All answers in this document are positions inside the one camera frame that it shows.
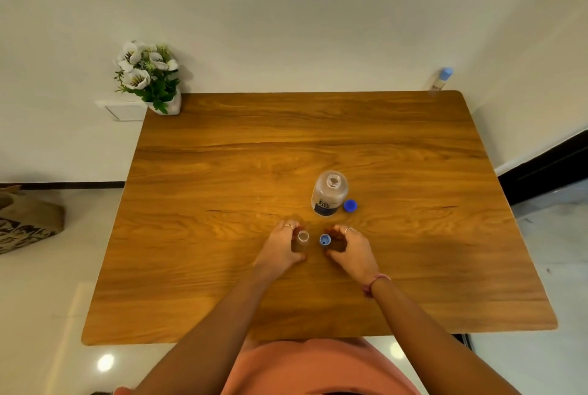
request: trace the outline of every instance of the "white flower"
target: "white flower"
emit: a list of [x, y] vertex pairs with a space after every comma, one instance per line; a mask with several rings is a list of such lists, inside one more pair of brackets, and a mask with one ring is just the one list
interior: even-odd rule
[[124, 71], [130, 72], [135, 68], [137, 62], [141, 60], [143, 50], [145, 50], [145, 45], [142, 43], [127, 42], [122, 47], [122, 53], [116, 58], [117, 63]]
[[143, 90], [151, 82], [151, 76], [145, 70], [132, 69], [122, 77], [122, 85], [132, 90]]
[[179, 69], [179, 65], [175, 59], [168, 60], [168, 70], [174, 72]]
[[149, 54], [149, 60], [153, 63], [153, 65], [158, 70], [167, 70], [168, 65], [164, 62], [164, 57], [161, 56], [159, 53], [151, 52]]

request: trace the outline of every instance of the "hand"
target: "hand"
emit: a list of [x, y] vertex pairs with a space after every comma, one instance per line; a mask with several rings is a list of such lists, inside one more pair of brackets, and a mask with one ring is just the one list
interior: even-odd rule
[[379, 270], [368, 240], [359, 231], [347, 229], [347, 226], [335, 225], [331, 232], [335, 237], [345, 235], [347, 249], [343, 253], [326, 250], [327, 257], [341, 265], [343, 270], [361, 285], [369, 285], [373, 278], [379, 274]]
[[271, 279], [277, 279], [292, 265], [305, 260], [305, 254], [292, 252], [293, 232], [299, 226], [300, 223], [295, 220], [278, 223], [255, 259], [254, 268], [268, 273]]

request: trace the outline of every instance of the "bag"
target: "bag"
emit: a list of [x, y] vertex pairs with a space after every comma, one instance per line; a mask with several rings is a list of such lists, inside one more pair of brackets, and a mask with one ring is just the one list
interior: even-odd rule
[[0, 189], [0, 254], [63, 231], [62, 206], [17, 195], [20, 186]]

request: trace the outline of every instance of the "person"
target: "person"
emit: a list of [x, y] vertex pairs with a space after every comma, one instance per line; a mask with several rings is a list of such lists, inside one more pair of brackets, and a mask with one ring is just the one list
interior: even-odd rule
[[[295, 220], [281, 221], [251, 269], [149, 372], [134, 395], [418, 394], [413, 384], [364, 339], [276, 341], [242, 346], [267, 288], [305, 260], [292, 251]], [[348, 226], [344, 252], [327, 257], [378, 303], [390, 331], [430, 395], [518, 394], [490, 366], [464, 347], [380, 274], [368, 240]], [[130, 389], [119, 388], [115, 395]]]

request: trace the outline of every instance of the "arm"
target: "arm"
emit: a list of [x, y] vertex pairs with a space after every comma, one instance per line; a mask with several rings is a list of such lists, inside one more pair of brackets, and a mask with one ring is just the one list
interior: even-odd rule
[[[346, 226], [335, 226], [341, 235]], [[343, 253], [328, 250], [328, 257], [340, 264], [361, 285], [378, 275], [378, 264], [368, 240], [355, 229], [345, 233]], [[520, 395], [467, 347], [426, 314], [393, 282], [377, 279], [371, 293], [386, 322], [420, 380], [431, 395], [476, 393]]]
[[[288, 224], [298, 227], [297, 221]], [[221, 393], [265, 291], [291, 265], [305, 259], [291, 250], [292, 231], [284, 221], [274, 228], [253, 268], [158, 362], [135, 395]]]

